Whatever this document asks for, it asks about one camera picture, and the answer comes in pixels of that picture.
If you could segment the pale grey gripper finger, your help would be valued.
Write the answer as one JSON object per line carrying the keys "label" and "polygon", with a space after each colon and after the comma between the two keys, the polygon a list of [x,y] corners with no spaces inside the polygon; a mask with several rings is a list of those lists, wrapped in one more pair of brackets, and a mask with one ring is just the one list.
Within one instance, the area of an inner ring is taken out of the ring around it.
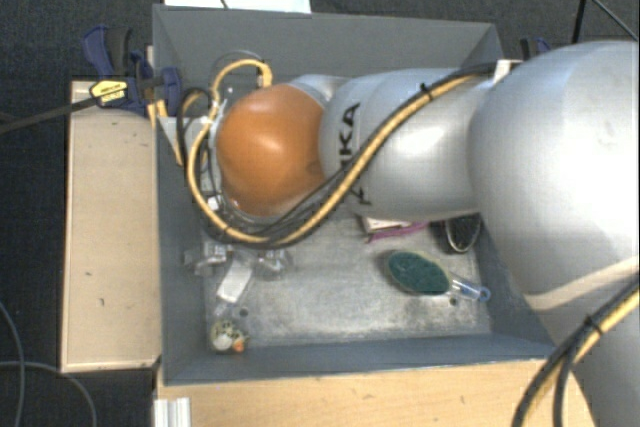
{"label": "pale grey gripper finger", "polygon": [[225,303],[237,304],[250,281],[251,267],[240,261],[233,261],[216,290],[216,298]]}

